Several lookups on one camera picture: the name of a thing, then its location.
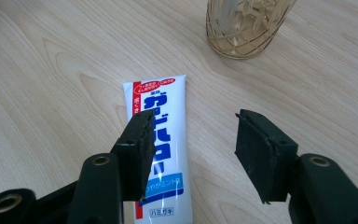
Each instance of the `wood grain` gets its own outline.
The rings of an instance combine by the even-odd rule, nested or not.
[[[358,187],[358,1],[298,0],[267,49],[223,58],[207,0],[0,0],[0,192],[78,178],[127,123],[122,83],[187,74],[194,223],[290,223],[233,154],[241,108],[337,161]],[[125,203],[126,223],[132,207]]]

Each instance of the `red oval logo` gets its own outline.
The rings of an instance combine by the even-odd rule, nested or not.
[[[145,92],[150,92],[159,87],[159,81],[149,81],[146,83],[142,83],[141,85],[137,86],[135,90],[133,90],[137,94],[142,94]]]
[[[162,81],[149,81],[149,82],[142,83],[141,85],[135,87],[135,90],[133,90],[133,92],[135,94],[142,94],[142,93],[154,91],[154,90],[158,89],[158,87],[170,85],[174,81],[175,81],[175,78],[173,78],[173,77],[164,79]]]

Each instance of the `black metal bracket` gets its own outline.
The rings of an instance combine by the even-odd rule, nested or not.
[[[156,154],[153,110],[132,117],[110,153],[85,160],[78,181],[36,199],[30,189],[0,193],[0,224],[123,223],[123,201],[145,196]]]
[[[358,223],[358,188],[333,160],[298,144],[263,115],[241,110],[235,154],[263,203],[291,195],[293,223]]]

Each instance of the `wooden table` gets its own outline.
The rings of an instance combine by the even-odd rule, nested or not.
[[[253,59],[207,43],[207,0],[0,0],[0,192],[40,198],[78,179],[127,124],[122,83],[187,74],[194,223],[289,223],[234,155],[241,108],[358,187],[358,1],[298,0]],[[125,219],[132,223],[132,207]]]

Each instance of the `red stripe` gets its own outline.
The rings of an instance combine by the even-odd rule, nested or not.
[[[135,88],[141,85],[141,82],[134,82],[133,83],[133,89],[132,89],[132,114],[136,114],[138,112],[141,112],[142,106],[141,106],[141,94],[135,93]],[[144,209],[139,204],[139,202],[135,203],[135,218],[141,219],[144,218]]]

